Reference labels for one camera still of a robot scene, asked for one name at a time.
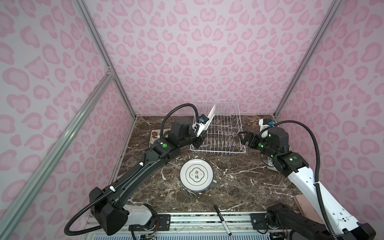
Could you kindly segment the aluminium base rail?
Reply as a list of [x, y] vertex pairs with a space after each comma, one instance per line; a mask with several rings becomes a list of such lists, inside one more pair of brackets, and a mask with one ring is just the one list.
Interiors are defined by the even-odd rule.
[[286, 226], [265, 230], [266, 212], [222, 212], [229, 236], [216, 212], [167, 213], [166, 230], [158, 229], [151, 240], [284, 240], [290, 238]]

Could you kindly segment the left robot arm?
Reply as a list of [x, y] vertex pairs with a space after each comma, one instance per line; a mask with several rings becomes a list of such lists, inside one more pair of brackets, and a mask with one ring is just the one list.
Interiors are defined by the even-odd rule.
[[181, 149], [190, 145], [200, 147], [212, 119], [202, 115], [197, 123], [192, 124], [188, 118], [177, 118], [169, 131], [160, 131], [159, 138], [144, 150], [141, 160], [132, 169], [105, 188], [94, 188], [89, 194], [89, 210], [99, 223], [94, 230], [102, 229], [111, 236], [128, 221], [151, 229], [157, 215], [155, 210], [148, 204], [126, 208], [128, 199], [147, 179], [176, 157]]

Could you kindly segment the The 143-Storey Treehouse book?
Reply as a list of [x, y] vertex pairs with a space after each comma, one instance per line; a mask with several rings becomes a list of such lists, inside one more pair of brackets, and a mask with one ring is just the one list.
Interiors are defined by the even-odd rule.
[[272, 161], [271, 158], [267, 158], [266, 164], [267, 164], [267, 168], [268, 168], [269, 170], [272, 170], [272, 171], [275, 171], [275, 172], [278, 171], [278, 170], [275, 168], [275, 166], [274, 166], [273, 161]]

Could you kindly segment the black marker pen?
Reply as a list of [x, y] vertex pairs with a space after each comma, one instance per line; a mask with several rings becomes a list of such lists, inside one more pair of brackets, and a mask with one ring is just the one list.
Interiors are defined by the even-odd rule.
[[220, 221], [221, 221], [225, 231], [227, 232], [228, 236], [232, 236], [232, 232], [229, 229], [229, 227], [228, 227], [228, 225], [227, 225], [223, 215], [221, 214], [221, 211], [220, 211], [219, 207], [217, 205], [214, 205], [214, 209], [215, 209], [215, 211], [216, 211], [216, 213], [217, 213], [217, 215], [218, 215], [218, 217], [219, 217], [219, 219], [220, 219]]

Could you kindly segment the white round plate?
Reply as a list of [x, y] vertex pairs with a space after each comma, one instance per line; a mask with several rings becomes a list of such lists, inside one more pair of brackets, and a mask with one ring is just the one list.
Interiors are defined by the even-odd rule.
[[216, 111], [216, 105], [213, 105], [210, 113], [208, 115], [202, 114], [198, 119], [197, 119], [197, 132], [196, 136], [202, 136], [203, 133], [205, 133], [210, 126], [214, 116], [215, 116], [215, 111]]
[[193, 159], [181, 167], [180, 181], [191, 192], [203, 192], [213, 183], [214, 171], [206, 161]]

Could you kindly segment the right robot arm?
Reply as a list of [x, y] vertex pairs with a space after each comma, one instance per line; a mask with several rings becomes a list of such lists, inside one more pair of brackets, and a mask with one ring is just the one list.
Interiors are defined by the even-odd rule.
[[267, 208], [266, 225], [292, 230], [308, 240], [372, 240], [376, 231], [368, 223], [360, 223], [319, 181], [319, 171], [313, 171], [307, 161], [291, 151], [288, 133], [279, 127], [269, 127], [259, 134], [240, 132], [242, 145], [258, 150], [271, 158], [279, 173], [288, 178], [307, 198], [322, 219], [310, 220], [279, 203]]

